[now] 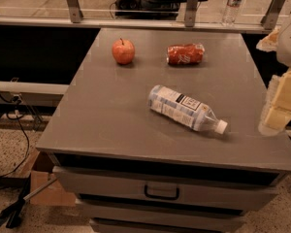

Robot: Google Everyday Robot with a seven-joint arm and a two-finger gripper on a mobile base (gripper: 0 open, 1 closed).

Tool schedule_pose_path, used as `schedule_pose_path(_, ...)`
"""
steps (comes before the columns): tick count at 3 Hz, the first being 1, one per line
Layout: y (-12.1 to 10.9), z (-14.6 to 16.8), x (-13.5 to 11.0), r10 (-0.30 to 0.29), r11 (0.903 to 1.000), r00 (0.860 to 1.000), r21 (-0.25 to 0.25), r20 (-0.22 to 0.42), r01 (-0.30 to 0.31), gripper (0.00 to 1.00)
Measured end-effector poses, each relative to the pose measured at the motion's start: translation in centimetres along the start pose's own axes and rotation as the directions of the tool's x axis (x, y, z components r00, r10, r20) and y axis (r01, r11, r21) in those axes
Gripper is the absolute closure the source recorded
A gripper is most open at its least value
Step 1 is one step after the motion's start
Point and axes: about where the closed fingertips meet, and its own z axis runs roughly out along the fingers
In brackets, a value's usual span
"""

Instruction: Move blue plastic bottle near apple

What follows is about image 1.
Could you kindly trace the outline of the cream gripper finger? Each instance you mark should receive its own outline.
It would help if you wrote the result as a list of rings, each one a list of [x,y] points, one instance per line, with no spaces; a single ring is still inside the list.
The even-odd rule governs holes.
[[[274,136],[283,131],[291,120],[291,68],[282,76],[273,75],[266,93],[259,132]]]
[[[270,34],[258,42],[256,48],[261,51],[270,52],[277,50],[277,39],[279,29],[275,28]]]

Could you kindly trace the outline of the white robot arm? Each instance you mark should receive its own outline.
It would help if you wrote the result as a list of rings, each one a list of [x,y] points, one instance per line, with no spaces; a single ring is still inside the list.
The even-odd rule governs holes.
[[[274,51],[277,61],[288,67],[282,76],[272,75],[260,116],[259,132],[274,136],[291,120],[291,13],[280,27],[260,40],[256,48]]]

